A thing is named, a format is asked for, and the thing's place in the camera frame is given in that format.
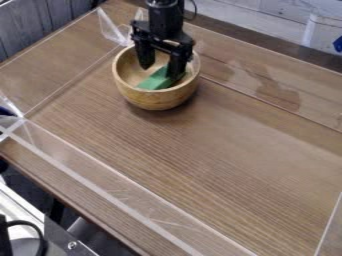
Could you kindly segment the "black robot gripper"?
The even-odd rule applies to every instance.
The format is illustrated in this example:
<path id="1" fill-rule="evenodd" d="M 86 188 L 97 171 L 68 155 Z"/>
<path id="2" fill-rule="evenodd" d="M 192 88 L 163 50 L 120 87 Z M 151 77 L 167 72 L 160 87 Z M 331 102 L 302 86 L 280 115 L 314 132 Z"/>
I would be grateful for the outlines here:
<path id="1" fill-rule="evenodd" d="M 167 76 L 177 80 L 192 55 L 193 39 L 183 31 L 184 0 L 145 0 L 148 19 L 131 21 L 131 39 L 140 67 L 155 63 L 155 50 L 169 55 Z"/>

